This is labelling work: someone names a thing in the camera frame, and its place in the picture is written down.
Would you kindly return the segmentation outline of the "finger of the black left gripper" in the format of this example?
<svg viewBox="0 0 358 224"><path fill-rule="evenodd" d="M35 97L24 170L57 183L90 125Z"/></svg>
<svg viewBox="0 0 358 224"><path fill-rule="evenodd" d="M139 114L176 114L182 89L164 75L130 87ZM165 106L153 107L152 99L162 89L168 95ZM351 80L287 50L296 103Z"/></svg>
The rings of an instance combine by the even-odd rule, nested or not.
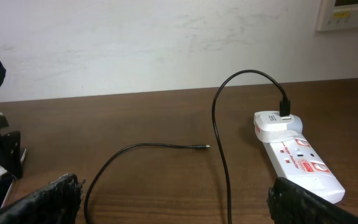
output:
<svg viewBox="0 0 358 224"><path fill-rule="evenodd" d="M6 169L15 178L23 175L21 162L21 132L13 131L1 134L3 128L9 127L7 118L0 114L0 166Z"/></svg>

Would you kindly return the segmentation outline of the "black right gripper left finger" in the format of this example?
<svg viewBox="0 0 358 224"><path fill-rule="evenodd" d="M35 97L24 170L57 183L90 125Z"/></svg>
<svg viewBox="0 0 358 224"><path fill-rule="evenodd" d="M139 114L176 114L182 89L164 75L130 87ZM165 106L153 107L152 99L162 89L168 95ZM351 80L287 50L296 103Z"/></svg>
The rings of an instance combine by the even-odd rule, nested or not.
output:
<svg viewBox="0 0 358 224"><path fill-rule="evenodd" d="M0 209L0 224L73 224L80 209L84 180L65 174Z"/></svg>

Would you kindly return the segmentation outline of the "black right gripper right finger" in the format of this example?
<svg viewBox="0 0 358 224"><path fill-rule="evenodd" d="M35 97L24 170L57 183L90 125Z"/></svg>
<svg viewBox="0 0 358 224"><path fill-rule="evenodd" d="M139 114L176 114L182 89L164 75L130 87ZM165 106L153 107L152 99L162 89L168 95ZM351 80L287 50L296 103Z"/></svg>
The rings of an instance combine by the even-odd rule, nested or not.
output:
<svg viewBox="0 0 358 224"><path fill-rule="evenodd" d="M358 224L358 217L279 177L268 190L268 209L275 224Z"/></svg>

